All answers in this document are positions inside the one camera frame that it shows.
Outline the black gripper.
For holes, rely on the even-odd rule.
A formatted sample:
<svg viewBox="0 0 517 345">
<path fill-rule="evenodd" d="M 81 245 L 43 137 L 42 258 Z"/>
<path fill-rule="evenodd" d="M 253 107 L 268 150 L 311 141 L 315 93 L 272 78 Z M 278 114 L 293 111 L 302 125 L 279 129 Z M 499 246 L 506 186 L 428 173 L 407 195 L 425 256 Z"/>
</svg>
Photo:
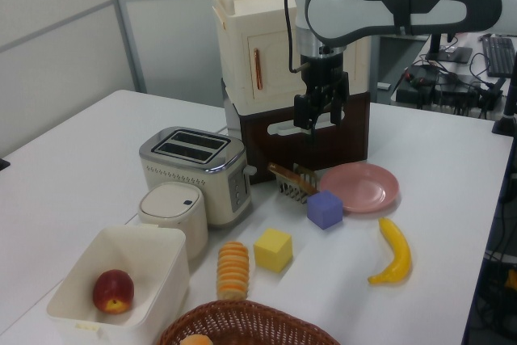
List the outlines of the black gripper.
<svg viewBox="0 0 517 345">
<path fill-rule="evenodd" d="M 342 53 L 319 58 L 301 56 L 301 64 L 306 65 L 301 74 L 306 91 L 294 98 L 293 123 L 314 137 L 317 119 L 328 107 L 330 122 L 341 124 L 349 95 L 348 73 L 343 70 Z"/>
</svg>

